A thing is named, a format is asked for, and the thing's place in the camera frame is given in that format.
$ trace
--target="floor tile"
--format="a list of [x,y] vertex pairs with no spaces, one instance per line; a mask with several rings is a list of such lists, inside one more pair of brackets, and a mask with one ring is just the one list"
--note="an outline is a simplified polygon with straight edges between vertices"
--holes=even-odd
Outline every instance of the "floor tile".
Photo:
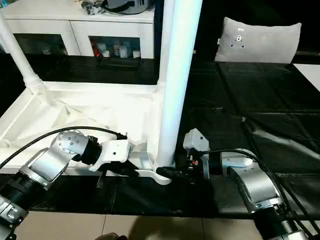
[[252,220],[203,219],[205,240],[261,240]]
[[129,240],[203,240],[201,218],[107,215],[103,233]]
[[16,229],[18,240],[94,240],[102,234],[105,215],[30,212]]

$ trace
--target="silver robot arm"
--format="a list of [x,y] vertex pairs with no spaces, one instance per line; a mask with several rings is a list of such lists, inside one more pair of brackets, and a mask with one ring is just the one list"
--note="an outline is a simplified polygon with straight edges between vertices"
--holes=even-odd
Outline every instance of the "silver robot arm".
[[97,138],[78,130],[60,132],[50,147],[37,152],[0,189],[0,240],[16,238],[14,230],[28,215],[28,209],[65,172],[71,160],[89,165],[91,171],[107,166],[115,172],[131,167],[134,172],[133,164],[125,164],[130,150],[126,139],[99,144]]
[[[176,156],[175,167],[159,167],[156,172],[167,178],[185,178],[191,184],[210,179],[209,173],[233,179],[243,202],[264,240],[307,240],[290,216],[274,182],[257,162],[236,152],[222,151],[209,155],[208,140],[195,128],[185,135],[187,155]],[[247,149],[236,149],[255,156]]]

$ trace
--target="black cable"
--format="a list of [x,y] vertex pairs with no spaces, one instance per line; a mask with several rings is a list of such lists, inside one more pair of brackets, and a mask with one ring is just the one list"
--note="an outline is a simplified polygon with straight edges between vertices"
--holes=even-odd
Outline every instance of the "black cable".
[[108,129],[104,129],[101,127],[95,127],[95,126],[69,126],[69,127],[64,127],[64,128],[60,128],[51,132],[48,132],[38,138],[36,138],[35,140],[29,142],[28,144],[24,145],[23,147],[21,147],[18,151],[16,151],[15,153],[13,153],[11,156],[9,156],[6,160],[4,160],[1,164],[0,164],[0,169],[2,169],[11,159],[13,159],[15,156],[17,156],[19,153],[21,153],[22,151],[26,150],[28,147],[30,147],[31,145],[37,143],[38,141],[53,135],[53,134],[57,134],[63,131],[68,131],[68,130],[75,130],[75,129],[88,129],[88,130],[96,130],[96,131],[101,131],[101,132],[105,132],[108,134],[113,134],[116,135],[117,137],[121,137],[123,136],[121,133],[115,132],[115,131],[111,131]]
[[[293,201],[298,205],[298,207],[301,209],[302,213],[305,215],[305,217],[307,219],[311,219],[309,213],[307,212],[307,210],[304,208],[304,206],[301,204],[301,202],[298,200],[298,198],[293,194],[293,192],[291,191],[290,187],[288,185],[285,185],[283,183],[283,181],[280,180],[280,183],[282,185],[282,187],[287,191],[287,193],[290,195],[290,197],[293,199]],[[315,221],[310,221],[312,227],[314,228],[314,230],[319,234],[320,233],[320,228],[318,227],[318,225],[316,224]]]
[[[285,194],[285,191],[283,188],[285,188],[285,190],[288,192],[288,194],[292,197],[293,201],[298,205],[298,207],[301,209],[302,213],[304,214],[304,216],[306,217],[306,219],[311,223],[311,225],[314,227],[314,229],[316,230],[316,232],[320,235],[320,229],[317,226],[316,222],[310,217],[310,215],[308,214],[307,210],[305,209],[305,207],[301,204],[301,202],[297,199],[297,197],[293,194],[293,192],[291,191],[291,189],[289,189],[287,186],[283,185],[282,182],[280,181],[279,177],[263,162],[261,161],[259,158],[257,158],[255,155],[252,155],[246,151],[242,151],[242,150],[237,150],[237,149],[217,149],[217,150],[209,150],[209,151],[200,151],[199,154],[205,155],[205,154],[211,154],[211,153],[225,153],[225,152],[230,152],[230,153],[238,153],[238,154],[243,154],[253,160],[255,160],[258,164],[262,165],[263,168],[265,168],[265,171],[270,174],[274,180],[275,185],[277,186],[280,195],[287,207],[288,211],[292,211],[291,205],[289,203],[289,200]],[[301,221],[295,217],[294,219],[297,224],[302,228],[302,230],[308,235],[308,236],[312,236],[312,234],[310,233],[310,231],[301,223]]]

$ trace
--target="white pillow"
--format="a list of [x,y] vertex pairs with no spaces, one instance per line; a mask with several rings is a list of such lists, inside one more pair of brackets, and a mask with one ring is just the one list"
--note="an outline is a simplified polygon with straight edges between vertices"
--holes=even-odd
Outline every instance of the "white pillow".
[[253,26],[224,18],[215,55],[218,62],[291,63],[301,23],[292,26]]

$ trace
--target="white pipe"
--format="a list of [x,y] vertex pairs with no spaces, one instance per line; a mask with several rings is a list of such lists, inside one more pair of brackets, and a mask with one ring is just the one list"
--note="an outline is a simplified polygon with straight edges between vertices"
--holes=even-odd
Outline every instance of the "white pipe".
[[45,86],[42,80],[34,70],[31,68],[26,56],[21,50],[14,34],[11,32],[10,27],[5,20],[2,11],[0,10],[0,35],[4,44],[11,54],[15,64],[20,70],[25,86],[28,87],[33,93],[36,93],[38,90],[44,91]]
[[161,56],[158,87],[161,89],[166,83],[166,74],[168,69],[168,57],[170,50],[170,40],[172,32],[172,23],[174,17],[175,0],[165,0],[163,9],[162,38],[161,38]]
[[202,0],[174,1],[161,130],[155,168],[173,164],[201,6]]

